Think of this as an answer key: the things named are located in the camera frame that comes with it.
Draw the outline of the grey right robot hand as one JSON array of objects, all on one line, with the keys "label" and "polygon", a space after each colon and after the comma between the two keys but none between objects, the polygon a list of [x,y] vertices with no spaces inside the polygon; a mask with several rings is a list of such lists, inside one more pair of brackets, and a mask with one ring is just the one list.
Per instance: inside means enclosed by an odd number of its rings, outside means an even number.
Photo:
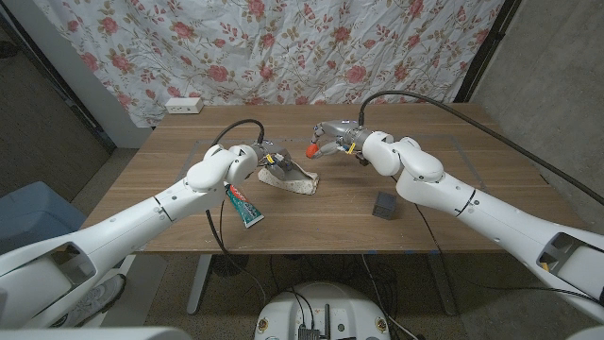
[{"label": "grey right robot hand", "polygon": [[[306,156],[309,159],[318,159],[337,152],[344,152],[354,155],[360,163],[367,164],[368,160],[362,155],[362,147],[370,134],[371,132],[367,128],[361,127],[355,120],[321,122],[313,128]],[[322,136],[333,137],[334,140],[320,146],[318,141]]]}]

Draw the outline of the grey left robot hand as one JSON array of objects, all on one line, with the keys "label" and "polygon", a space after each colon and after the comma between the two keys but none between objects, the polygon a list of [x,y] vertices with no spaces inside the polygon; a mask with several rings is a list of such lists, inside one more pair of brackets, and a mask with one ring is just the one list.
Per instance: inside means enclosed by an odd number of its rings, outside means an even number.
[{"label": "grey left robot hand", "polygon": [[263,140],[252,144],[252,148],[257,154],[258,166],[267,169],[277,179],[284,180],[293,169],[291,155],[284,146]]}]

